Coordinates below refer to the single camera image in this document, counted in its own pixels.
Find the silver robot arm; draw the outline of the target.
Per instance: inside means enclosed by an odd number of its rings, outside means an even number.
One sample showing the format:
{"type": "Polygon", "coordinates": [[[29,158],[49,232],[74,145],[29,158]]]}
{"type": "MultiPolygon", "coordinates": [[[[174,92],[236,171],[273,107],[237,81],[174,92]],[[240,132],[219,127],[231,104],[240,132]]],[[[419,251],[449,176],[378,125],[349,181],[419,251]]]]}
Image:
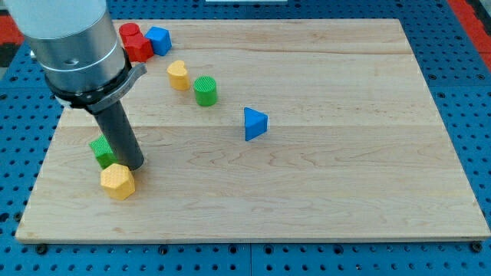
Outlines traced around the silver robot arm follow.
{"type": "Polygon", "coordinates": [[[147,72],[133,66],[105,0],[5,0],[58,101],[97,114],[147,72]]]}

